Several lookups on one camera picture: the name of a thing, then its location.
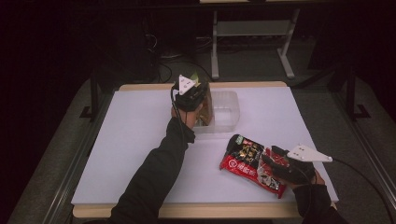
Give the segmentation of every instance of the wire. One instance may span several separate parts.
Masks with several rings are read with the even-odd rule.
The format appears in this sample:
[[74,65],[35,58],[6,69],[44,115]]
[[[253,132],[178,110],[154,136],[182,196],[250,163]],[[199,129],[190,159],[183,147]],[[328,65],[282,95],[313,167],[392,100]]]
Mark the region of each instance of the wire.
[[241,44],[240,36],[227,36],[218,41],[218,53],[222,54],[235,54],[237,52],[248,49],[244,49],[243,44]]
[[153,44],[153,46],[151,47],[152,49],[155,49],[155,47],[157,47],[157,44],[158,44],[158,39],[157,39],[157,37],[155,36],[155,35],[146,35],[146,37],[152,37],[152,38],[154,38],[154,44]]
[[312,204],[312,183],[308,176],[304,173],[304,171],[302,171],[300,168],[298,168],[297,166],[293,166],[294,169],[296,169],[297,171],[299,171],[306,179],[306,181],[308,182],[308,186],[309,186],[309,205],[308,208],[305,211],[305,214],[303,215],[303,219],[306,218],[306,216],[309,214],[309,210],[311,210],[311,204]]
[[174,54],[174,55],[170,55],[170,56],[161,56],[161,59],[173,60],[176,58],[180,58],[182,56],[183,56],[183,54]]
[[[108,59],[110,59],[110,61],[112,61],[113,63],[115,63],[119,68],[121,68],[122,70],[124,70],[124,72],[126,72],[127,74],[133,74],[135,75],[132,71],[130,71],[129,69],[127,69],[124,65],[122,65],[121,62],[119,62],[117,59],[115,59],[113,56],[111,56],[107,51],[105,51],[104,49],[102,49],[102,47],[100,47],[93,39],[90,35],[85,34],[86,37],[88,37],[88,39],[91,41],[91,43],[104,55],[106,56]],[[128,79],[128,77],[126,75],[124,75],[123,73],[120,73],[120,76],[125,78],[126,80]]]
[[197,42],[206,40],[206,42],[204,42],[203,44],[200,44],[199,46],[196,47],[195,51],[197,53],[205,52],[206,49],[209,49],[209,47],[211,47],[211,43],[213,42],[212,37],[209,37],[209,36],[197,37],[196,40],[197,40]]
[[393,216],[392,213],[390,212],[389,206],[387,204],[387,201],[385,200],[384,196],[381,194],[381,192],[379,191],[379,189],[375,186],[375,184],[373,184],[373,182],[370,181],[369,178],[367,178],[364,174],[362,174],[359,170],[357,170],[355,167],[349,165],[348,163],[338,160],[336,158],[332,158],[334,161],[338,161],[342,164],[344,164],[345,166],[349,167],[350,169],[352,169],[353,171],[355,171],[356,173],[358,173],[358,175],[360,175],[361,177],[363,177],[370,185],[371,187],[375,190],[375,192],[378,194],[379,198],[381,199],[382,203],[385,206],[385,209],[387,210],[388,216],[389,216],[389,220],[390,223],[394,224],[394,220],[393,220]]
[[178,109],[177,109],[177,107],[176,107],[176,104],[175,104],[175,98],[174,98],[174,95],[173,95],[173,91],[174,91],[174,90],[175,90],[175,87],[172,87],[172,88],[171,88],[172,107],[174,108],[174,110],[175,110],[175,112],[176,112],[176,116],[177,116],[177,119],[178,119],[178,124],[179,124],[179,126],[180,126],[180,132],[181,132],[181,148],[183,148],[184,145],[186,145],[186,144],[185,144],[186,139],[185,139],[185,137],[184,137],[183,124],[182,124],[182,121],[181,121],[180,112],[178,111]]
[[72,213],[73,213],[73,208],[70,210],[70,212],[67,214],[67,218],[66,218],[66,220],[64,221],[64,223],[67,223],[67,221],[69,221],[69,223],[70,224],[72,224],[73,223],[73,216],[72,216]]
[[158,75],[158,79],[159,79],[158,81],[161,82],[161,83],[166,83],[166,82],[169,81],[169,79],[171,79],[171,77],[173,75],[172,74],[172,69],[169,66],[166,66],[163,63],[159,63],[159,65],[162,65],[163,67],[165,67],[165,68],[167,68],[169,70],[169,77],[166,80],[163,80],[163,78],[161,77],[161,73],[159,73],[159,75]]
[[205,74],[209,77],[210,81],[212,81],[212,82],[214,81],[213,78],[212,78],[212,76],[209,75],[209,73],[206,71],[206,69],[204,69],[204,68],[203,68],[200,64],[198,64],[198,63],[189,62],[189,61],[168,62],[168,63],[191,63],[191,64],[194,64],[194,65],[200,67],[200,68],[205,72]]
[[[374,184],[373,182],[371,182],[369,178],[367,178],[364,174],[362,174],[359,170],[357,170],[357,169],[356,169],[355,167],[353,167],[352,165],[350,165],[350,164],[348,164],[348,163],[346,163],[346,162],[344,162],[344,161],[338,160],[338,159],[336,159],[336,158],[332,158],[332,159],[333,159],[334,161],[340,162],[340,163],[344,164],[345,166],[349,167],[350,169],[352,169],[353,171],[355,171],[356,173],[358,173],[361,177],[363,177],[364,180],[366,180],[366,181],[371,185],[371,187],[375,190],[375,192],[378,194],[379,198],[381,199],[382,203],[384,204],[385,209],[387,210],[387,213],[388,213],[388,216],[389,216],[390,223],[391,223],[391,224],[394,224],[393,216],[392,216],[392,213],[390,212],[389,206],[388,206],[388,204],[387,204],[387,202],[386,202],[384,196],[381,194],[381,192],[380,192],[379,189],[375,186],[375,184]],[[308,209],[306,210],[306,212],[305,212],[305,214],[304,214],[304,216],[303,216],[303,218],[305,218],[306,215],[309,214],[309,210],[311,209],[311,203],[312,203],[312,202],[311,202],[311,201],[312,201],[312,183],[311,183],[311,180],[309,180],[308,176],[306,176],[306,174],[305,174],[300,168],[298,168],[297,166],[294,166],[293,168],[295,168],[296,170],[298,170],[298,171],[305,177],[305,179],[308,181],[308,185],[309,185],[309,205],[308,205]]]

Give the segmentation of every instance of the black glove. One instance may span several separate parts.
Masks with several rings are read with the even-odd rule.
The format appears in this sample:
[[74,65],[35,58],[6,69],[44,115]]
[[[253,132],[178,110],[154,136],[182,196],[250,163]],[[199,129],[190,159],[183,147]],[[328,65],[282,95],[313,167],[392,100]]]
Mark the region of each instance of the black glove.
[[[175,85],[175,89],[178,90],[178,83]],[[194,111],[205,99],[208,89],[209,83],[204,82],[199,84],[197,87],[192,87],[183,95],[176,94],[177,108],[186,112]]]
[[283,150],[280,147],[272,146],[272,151],[280,156],[285,157],[285,159],[289,162],[289,166],[283,166],[275,163],[273,159],[262,154],[262,160],[271,167],[274,176],[297,185],[311,183],[311,180],[316,175],[315,167],[312,162],[297,161],[295,159],[289,158],[287,156],[288,151]]

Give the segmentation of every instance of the white sensor device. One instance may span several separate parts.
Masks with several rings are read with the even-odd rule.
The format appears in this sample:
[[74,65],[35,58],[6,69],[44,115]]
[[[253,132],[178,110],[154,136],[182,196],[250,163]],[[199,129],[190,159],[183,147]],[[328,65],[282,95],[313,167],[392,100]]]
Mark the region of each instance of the white sensor device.
[[183,77],[182,75],[178,76],[178,94],[183,95],[187,91],[189,91],[193,86],[195,86],[195,81]]
[[332,157],[326,156],[308,146],[299,145],[288,153],[288,157],[297,161],[331,162]]

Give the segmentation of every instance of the black sleeve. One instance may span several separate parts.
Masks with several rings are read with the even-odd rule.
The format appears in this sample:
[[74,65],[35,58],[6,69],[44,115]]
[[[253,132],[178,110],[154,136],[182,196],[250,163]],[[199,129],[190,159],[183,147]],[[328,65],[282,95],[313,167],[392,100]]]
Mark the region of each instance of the black sleeve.
[[303,224],[347,224],[332,207],[326,185],[304,185],[293,192]]
[[173,187],[184,160],[187,143],[193,143],[193,131],[182,124],[185,143],[178,119],[171,118],[166,136],[158,148],[150,151],[134,174],[107,223],[157,223],[159,209]]

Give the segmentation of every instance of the white table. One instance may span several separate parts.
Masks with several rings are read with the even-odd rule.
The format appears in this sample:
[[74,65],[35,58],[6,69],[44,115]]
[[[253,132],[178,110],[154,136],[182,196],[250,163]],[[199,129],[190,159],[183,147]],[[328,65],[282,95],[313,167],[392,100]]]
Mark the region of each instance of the white table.
[[[75,217],[110,216],[134,172],[164,137],[170,119],[170,87],[128,85],[115,93],[72,200]],[[282,82],[235,82],[211,83],[211,89],[238,94],[240,120],[234,132],[190,145],[160,217],[298,217],[290,189],[279,200],[243,177],[219,169],[235,133],[265,146],[291,149],[301,143],[315,148],[290,88]],[[332,201],[338,201],[323,164],[315,163],[315,167],[325,179]]]

